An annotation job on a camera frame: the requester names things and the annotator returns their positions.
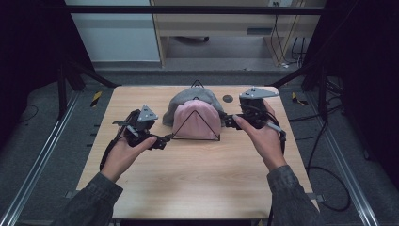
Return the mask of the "dark object under desk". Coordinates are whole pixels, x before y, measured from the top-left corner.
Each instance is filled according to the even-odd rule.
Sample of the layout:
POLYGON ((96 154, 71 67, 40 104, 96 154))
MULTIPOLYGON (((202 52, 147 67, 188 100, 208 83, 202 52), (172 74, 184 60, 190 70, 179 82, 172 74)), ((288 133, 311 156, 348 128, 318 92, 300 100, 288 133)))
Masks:
POLYGON ((209 37, 174 37, 175 40, 184 43, 203 43, 209 41, 209 37))

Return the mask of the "light wooden desk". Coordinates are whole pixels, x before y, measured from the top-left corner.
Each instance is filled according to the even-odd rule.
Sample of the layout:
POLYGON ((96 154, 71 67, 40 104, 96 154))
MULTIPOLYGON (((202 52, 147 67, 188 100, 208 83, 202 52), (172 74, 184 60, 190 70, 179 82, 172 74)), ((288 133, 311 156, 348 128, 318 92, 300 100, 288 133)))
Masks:
MULTIPOLYGON (((150 0, 154 6, 322 8, 327 0, 150 0)), ((155 14, 160 37, 261 37, 276 66, 287 66, 293 38, 310 38, 317 15, 155 14)))

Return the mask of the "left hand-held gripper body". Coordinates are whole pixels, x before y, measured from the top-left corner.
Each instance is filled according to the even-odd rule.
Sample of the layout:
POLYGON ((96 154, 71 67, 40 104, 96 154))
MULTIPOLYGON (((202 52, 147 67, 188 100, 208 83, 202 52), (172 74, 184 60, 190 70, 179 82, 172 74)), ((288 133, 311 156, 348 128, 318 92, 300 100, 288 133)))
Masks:
POLYGON ((120 129, 115 140, 125 137, 131 147, 135 147, 142 141, 151 137, 150 129, 158 116, 147 106, 132 111, 124 121, 114 121, 120 129))

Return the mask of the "person's left hand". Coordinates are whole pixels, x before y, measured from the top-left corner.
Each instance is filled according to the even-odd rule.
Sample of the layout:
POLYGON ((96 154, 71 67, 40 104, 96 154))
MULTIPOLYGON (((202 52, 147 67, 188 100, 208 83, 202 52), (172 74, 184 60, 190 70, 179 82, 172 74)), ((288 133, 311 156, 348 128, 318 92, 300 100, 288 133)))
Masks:
POLYGON ((100 173, 111 182, 116 183, 121 175, 128 170, 135 160, 144 151, 148 150, 155 141, 155 137, 149 137, 135 147, 131 147, 126 138, 120 138, 111 149, 100 173))

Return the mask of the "black metal stand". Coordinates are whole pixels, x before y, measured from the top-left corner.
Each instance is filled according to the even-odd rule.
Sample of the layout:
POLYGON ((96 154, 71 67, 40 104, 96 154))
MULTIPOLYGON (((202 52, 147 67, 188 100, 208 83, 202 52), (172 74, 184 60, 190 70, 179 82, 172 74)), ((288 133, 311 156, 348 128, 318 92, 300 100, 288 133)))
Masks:
POLYGON ((76 61, 68 60, 62 63, 57 69, 58 88, 58 120, 61 120, 67 113, 67 91, 66 85, 70 84, 73 90, 82 90, 85 87, 81 75, 87 75, 108 88, 116 88, 119 84, 113 83, 98 75, 93 69, 87 68, 76 61))
POLYGON ((327 121, 327 69, 321 63, 309 63, 300 69, 289 73, 280 80, 269 84, 269 87, 279 88, 289 81, 304 75, 302 89, 310 91, 318 86, 318 106, 317 110, 323 121, 327 121))

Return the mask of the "white cabinet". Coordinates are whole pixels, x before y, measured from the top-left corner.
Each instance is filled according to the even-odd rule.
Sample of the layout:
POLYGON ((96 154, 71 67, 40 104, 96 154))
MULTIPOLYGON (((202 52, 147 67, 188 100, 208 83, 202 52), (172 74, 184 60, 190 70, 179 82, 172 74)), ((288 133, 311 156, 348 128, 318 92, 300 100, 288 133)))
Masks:
POLYGON ((150 14, 73 13, 72 18, 93 62, 160 60, 150 14))

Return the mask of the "yellow black striped tape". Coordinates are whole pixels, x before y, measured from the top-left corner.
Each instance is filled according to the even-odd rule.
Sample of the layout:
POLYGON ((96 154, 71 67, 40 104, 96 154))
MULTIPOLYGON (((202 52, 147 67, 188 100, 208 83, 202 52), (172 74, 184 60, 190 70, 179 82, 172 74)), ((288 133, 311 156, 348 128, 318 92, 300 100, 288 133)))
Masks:
POLYGON ((299 100, 295 92, 292 92, 292 101, 293 101, 293 103, 297 103, 300 105, 308 105, 309 104, 307 101, 299 100))
POLYGON ((96 93, 94 94, 93 99, 90 103, 90 107, 94 107, 98 104, 98 101, 99 101, 100 97, 102 96, 102 93, 103 93, 102 91, 96 91, 96 93))

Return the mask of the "black curtain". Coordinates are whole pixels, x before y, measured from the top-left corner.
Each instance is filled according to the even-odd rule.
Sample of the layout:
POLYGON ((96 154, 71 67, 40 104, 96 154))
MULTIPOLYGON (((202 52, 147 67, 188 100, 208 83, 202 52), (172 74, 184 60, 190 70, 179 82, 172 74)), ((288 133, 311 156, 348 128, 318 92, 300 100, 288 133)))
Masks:
POLYGON ((65 0, 0 0, 0 149, 29 93, 55 82, 65 57, 93 68, 71 14, 40 8, 65 5, 65 0))
POLYGON ((399 0, 326 0, 307 60, 328 39, 326 70, 343 80, 359 139, 399 190, 399 0))

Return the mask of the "black wire rack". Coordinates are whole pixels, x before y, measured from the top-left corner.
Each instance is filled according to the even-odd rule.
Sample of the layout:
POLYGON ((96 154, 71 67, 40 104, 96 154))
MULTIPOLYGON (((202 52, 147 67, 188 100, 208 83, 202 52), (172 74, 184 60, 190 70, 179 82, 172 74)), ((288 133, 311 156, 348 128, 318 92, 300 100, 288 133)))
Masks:
POLYGON ((172 138, 220 140, 221 119, 212 105, 214 94, 196 80, 176 97, 187 97, 173 113, 172 138))

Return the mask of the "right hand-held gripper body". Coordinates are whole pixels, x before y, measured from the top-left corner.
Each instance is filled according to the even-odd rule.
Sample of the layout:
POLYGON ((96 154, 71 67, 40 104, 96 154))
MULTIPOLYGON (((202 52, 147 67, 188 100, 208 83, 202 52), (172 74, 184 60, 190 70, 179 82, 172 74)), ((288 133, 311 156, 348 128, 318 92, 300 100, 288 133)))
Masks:
POLYGON ((277 97, 274 91, 252 87, 239 95, 241 117, 256 129, 263 128, 269 121, 278 124, 277 119, 266 109, 263 99, 277 97))

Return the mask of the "black horizontal frame bar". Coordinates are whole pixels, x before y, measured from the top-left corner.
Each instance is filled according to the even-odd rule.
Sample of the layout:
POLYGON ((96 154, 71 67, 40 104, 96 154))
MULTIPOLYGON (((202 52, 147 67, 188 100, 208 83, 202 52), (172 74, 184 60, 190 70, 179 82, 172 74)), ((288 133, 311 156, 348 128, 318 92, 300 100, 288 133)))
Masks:
POLYGON ((245 15, 322 15, 325 8, 288 7, 209 7, 209 6, 77 6, 69 5, 70 13, 121 14, 245 14, 245 15))

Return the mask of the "pink knit beanie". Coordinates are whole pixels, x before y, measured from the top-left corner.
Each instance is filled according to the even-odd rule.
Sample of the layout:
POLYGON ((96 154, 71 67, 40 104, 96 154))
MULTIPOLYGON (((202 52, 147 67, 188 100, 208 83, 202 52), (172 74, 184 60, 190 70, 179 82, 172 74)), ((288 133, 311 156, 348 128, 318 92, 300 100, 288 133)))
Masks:
POLYGON ((172 133, 179 138, 219 139, 221 119, 210 104, 201 100, 187 101, 174 113, 172 133))

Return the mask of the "aluminium rail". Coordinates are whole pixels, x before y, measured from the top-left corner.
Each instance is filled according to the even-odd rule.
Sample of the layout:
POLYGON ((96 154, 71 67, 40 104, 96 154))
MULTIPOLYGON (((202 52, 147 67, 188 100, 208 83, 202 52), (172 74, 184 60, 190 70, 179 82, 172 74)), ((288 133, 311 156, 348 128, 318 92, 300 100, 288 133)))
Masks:
POLYGON ((327 145, 330 154, 335 162, 338 172, 341 174, 343 182, 348 189, 349 196, 355 206, 363 226, 380 226, 374 210, 369 204, 354 172, 351 170, 343 153, 329 128, 326 129, 327 145))
POLYGON ((14 226, 24 210, 24 207, 29 200, 33 189, 35 188, 55 146, 57 145, 67 123, 70 120, 72 112, 76 107, 81 96, 81 91, 73 91, 70 100, 67 103, 67 108, 63 116, 56 121, 56 124, 46 139, 40 153, 35 160, 33 166, 24 179, 22 186, 13 199, 12 203, 7 208, 5 214, 0 218, 0 226, 14 226))

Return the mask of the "person's right hand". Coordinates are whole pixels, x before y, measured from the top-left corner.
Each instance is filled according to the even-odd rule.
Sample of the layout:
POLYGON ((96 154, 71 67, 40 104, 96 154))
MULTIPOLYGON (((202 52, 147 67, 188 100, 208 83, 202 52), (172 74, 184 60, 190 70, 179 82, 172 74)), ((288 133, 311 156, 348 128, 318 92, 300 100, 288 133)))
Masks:
POLYGON ((233 119, 247 133, 269 171, 287 165, 280 147, 278 131, 267 125, 256 129, 237 115, 234 115, 233 119))

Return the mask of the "grey knit beanie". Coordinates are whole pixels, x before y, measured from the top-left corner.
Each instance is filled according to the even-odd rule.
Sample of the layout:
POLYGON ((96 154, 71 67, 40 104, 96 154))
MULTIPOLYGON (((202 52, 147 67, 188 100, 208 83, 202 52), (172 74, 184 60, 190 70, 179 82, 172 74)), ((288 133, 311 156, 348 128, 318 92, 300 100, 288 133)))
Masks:
POLYGON ((217 111, 224 111, 221 103, 217 100, 216 96, 211 90, 207 88, 193 87, 182 90, 170 100, 168 104, 168 110, 163 116, 162 123, 166 126, 172 126, 174 123, 174 113, 177 107, 179 105, 183 105, 187 101, 197 99, 210 104, 217 111))

